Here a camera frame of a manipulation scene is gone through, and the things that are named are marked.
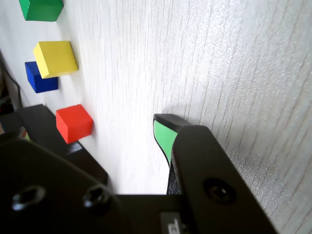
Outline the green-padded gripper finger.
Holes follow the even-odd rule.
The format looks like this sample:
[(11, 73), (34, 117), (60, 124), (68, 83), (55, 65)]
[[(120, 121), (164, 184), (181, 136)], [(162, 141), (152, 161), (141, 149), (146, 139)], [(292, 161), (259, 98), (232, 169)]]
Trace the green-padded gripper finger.
[(174, 172), (192, 234), (274, 234), (275, 228), (212, 132), (154, 114), (154, 138)]

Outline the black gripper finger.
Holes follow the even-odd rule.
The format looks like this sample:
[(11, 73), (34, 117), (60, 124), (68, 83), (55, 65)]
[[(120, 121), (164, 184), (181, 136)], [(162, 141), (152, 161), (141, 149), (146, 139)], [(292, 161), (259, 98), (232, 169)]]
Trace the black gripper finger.
[(0, 136), (3, 234), (129, 234), (108, 188), (16, 132)]

